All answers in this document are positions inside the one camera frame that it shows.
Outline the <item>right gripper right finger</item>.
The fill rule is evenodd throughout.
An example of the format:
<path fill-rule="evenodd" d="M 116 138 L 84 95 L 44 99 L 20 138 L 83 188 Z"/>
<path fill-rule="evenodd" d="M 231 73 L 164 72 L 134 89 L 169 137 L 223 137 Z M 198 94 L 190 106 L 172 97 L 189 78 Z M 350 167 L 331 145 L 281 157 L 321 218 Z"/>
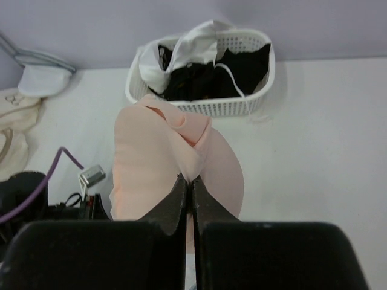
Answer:
<path fill-rule="evenodd" d="M 211 223 L 240 223 L 241 221 L 223 207 L 207 190 L 201 176 L 194 179 L 191 188 L 193 232 L 195 247 L 196 289 L 204 289 L 205 259 L 204 229 Z"/>

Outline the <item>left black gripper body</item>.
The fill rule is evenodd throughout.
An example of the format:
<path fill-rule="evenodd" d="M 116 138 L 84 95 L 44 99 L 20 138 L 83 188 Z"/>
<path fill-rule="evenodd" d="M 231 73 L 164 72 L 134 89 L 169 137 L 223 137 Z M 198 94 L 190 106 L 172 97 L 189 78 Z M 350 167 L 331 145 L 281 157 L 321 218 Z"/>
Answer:
<path fill-rule="evenodd" d="M 49 205 L 45 211 L 45 220 L 88 220 L 110 221 L 103 204 L 101 194 L 85 195 L 73 193 L 65 202 Z"/>

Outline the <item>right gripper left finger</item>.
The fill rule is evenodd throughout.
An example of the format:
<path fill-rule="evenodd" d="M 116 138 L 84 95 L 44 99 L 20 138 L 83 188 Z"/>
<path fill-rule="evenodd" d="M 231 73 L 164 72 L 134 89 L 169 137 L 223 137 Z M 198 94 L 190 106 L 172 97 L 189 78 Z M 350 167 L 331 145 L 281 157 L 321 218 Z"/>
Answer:
<path fill-rule="evenodd" d="M 188 184 L 177 175 L 169 194 L 140 221 L 152 230 L 147 289 L 184 289 Z"/>

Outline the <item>pink bra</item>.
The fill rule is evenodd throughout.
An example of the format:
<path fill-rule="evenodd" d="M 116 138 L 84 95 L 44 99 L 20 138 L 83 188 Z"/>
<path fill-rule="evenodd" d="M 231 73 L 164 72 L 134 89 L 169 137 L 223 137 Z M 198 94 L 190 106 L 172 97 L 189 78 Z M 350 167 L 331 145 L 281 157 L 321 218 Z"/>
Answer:
<path fill-rule="evenodd" d="M 142 218 L 172 190 L 178 175 L 201 178 L 208 192 L 239 216 L 244 197 L 241 165 L 210 117 L 143 97 L 123 108 L 114 125 L 111 216 Z"/>

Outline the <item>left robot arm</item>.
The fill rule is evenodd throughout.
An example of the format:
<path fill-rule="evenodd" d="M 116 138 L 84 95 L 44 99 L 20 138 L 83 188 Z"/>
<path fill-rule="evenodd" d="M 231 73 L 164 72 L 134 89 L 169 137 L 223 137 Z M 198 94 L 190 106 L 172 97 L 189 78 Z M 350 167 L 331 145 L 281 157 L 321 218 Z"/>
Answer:
<path fill-rule="evenodd" d="M 21 205 L 45 178 L 41 172 L 21 172 L 1 182 L 1 215 Z M 1 248 L 6 248 L 17 232 L 26 224 L 41 220 L 108 220 L 99 194 L 81 198 L 73 193 L 65 202 L 48 204 L 48 186 L 26 209 L 1 224 Z"/>

